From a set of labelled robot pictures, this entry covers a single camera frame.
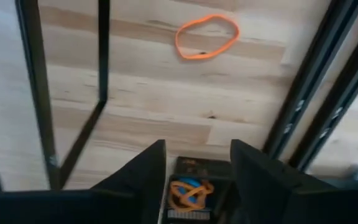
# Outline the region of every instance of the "black metal leg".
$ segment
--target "black metal leg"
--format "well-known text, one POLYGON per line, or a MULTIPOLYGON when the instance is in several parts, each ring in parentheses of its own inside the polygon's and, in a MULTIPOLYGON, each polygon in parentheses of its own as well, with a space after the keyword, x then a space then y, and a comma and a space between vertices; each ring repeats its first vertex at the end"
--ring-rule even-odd
POLYGON ((99 101, 72 145, 62 167, 59 168, 55 152, 52 112, 38 1, 16 0, 42 150, 52 190, 59 190, 64 187, 108 100, 110 0, 99 0, 98 4, 99 101))

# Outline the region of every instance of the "wood grain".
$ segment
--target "wood grain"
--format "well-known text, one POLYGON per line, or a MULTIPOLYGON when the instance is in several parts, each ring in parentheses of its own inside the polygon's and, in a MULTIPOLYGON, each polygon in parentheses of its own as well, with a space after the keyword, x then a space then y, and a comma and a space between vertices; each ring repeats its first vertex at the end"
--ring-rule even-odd
MULTIPOLYGON (((0 66, 0 74, 7 74, 2 78, 6 86, 28 88, 24 85, 24 68, 16 65, 24 62, 18 57, 22 49, 14 8, 2 3, 0 0, 0 23, 5 28, 0 30, 0 40, 5 44, 0 51, 5 54, 0 56, 0 64, 7 65, 0 66)), ((97 1, 39 0, 39 4, 53 125, 62 162, 97 100, 97 1)), ((109 102, 67 187, 92 186, 157 139, 167 139, 170 161, 175 156, 228 160, 233 138, 260 149, 328 4, 328 0, 112 1, 109 102), (211 60, 189 62, 178 58, 173 47, 177 28, 214 13, 225 14, 239 24, 239 41, 211 60)), ((213 50, 231 35, 232 28, 227 24, 212 22, 187 30, 180 37, 181 48, 191 53, 213 50)), ((301 139, 357 41, 358 19, 283 160, 301 139)), ((3 102, 16 93, 8 87, 6 91, 9 97, 1 97, 3 102)), ((31 118, 34 112, 29 111, 30 93, 23 90, 20 98, 22 104, 11 106, 11 113, 26 113, 25 117, 31 118)), ((32 121, 24 124, 22 118, 16 121, 34 126, 32 121)), ((37 133, 32 128, 24 130, 37 133)), ((38 140, 30 144, 15 139, 21 143, 15 148, 29 152, 18 154, 22 160, 40 156, 31 151, 38 149, 33 145, 38 140)), ((15 163, 7 158, 10 155, 5 151, 0 154, 5 157, 6 172, 15 163)), ((329 167, 335 171, 332 173, 341 174, 353 163, 358 163, 358 98, 310 172, 321 174, 329 167)), ((44 177, 35 175, 40 169, 31 170, 25 171, 24 177, 10 175, 11 179, 17 178, 18 184, 12 184, 12 188, 26 180, 35 189, 42 188, 44 177)))

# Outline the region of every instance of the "orange rubber band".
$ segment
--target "orange rubber band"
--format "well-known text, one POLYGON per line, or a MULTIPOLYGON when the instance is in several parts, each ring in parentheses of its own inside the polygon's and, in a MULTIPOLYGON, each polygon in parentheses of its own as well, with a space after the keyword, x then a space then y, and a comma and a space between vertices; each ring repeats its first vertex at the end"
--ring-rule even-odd
POLYGON ((205 208, 206 196, 214 191, 214 186, 210 184, 207 180, 202 180, 202 183, 203 184, 199 187, 193 187, 190 184, 186 184, 180 181, 172 181, 170 183, 171 190, 168 196, 168 203, 170 204, 171 207, 173 207, 175 210, 179 212, 190 212, 193 210, 205 208), (189 190, 189 192, 182 195, 179 192, 178 187, 184 187, 186 190, 189 190), (196 203, 190 202, 189 198, 195 195, 197 195, 196 203), (180 203, 183 206, 187 206, 187 207, 181 207, 177 205, 173 201, 173 196, 177 197, 180 203))
POLYGON ((183 25, 181 28, 179 28, 177 33, 176 33, 176 35, 175 35, 175 47, 176 47, 179 55, 181 57, 185 58, 185 59, 188 59, 188 60, 207 59, 207 58, 215 57, 218 54, 220 54, 220 53, 224 52, 225 50, 227 50, 239 38, 239 36, 240 36, 239 26, 233 20, 231 20, 230 18, 228 18, 228 17, 226 17, 224 15, 221 15, 221 14, 212 14, 212 15, 208 15, 208 16, 206 16, 204 18, 201 18, 201 19, 197 19, 197 20, 187 22, 185 25, 183 25), (236 33, 235 33, 234 37, 231 40, 229 40, 227 43, 225 43, 221 48, 215 50, 214 52, 210 52, 210 53, 207 53, 207 54, 196 54, 196 55, 184 55, 184 54, 182 54, 180 52, 179 43, 178 43, 179 33, 183 29, 186 29, 186 28, 188 28, 190 26, 193 26, 195 24, 200 24, 200 23, 206 22, 206 21, 214 19, 214 18, 223 19, 225 21, 228 21, 230 24, 232 24, 233 27, 236 30, 236 33))

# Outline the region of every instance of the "black metal frame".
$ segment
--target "black metal frame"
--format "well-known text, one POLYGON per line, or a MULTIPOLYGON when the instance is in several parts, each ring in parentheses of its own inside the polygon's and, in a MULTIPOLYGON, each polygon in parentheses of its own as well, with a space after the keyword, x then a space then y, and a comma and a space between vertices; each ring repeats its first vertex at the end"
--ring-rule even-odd
POLYGON ((38 1, 16 0, 16 8, 49 184, 52 190, 59 190, 64 187, 70 177, 108 100, 110 0, 99 0, 98 2, 99 100, 61 167, 58 166, 53 137, 52 112, 38 1))
POLYGON ((305 171, 358 95, 358 45, 328 93, 289 165, 305 171))
POLYGON ((278 159, 358 15, 358 0, 332 0, 263 151, 278 159))

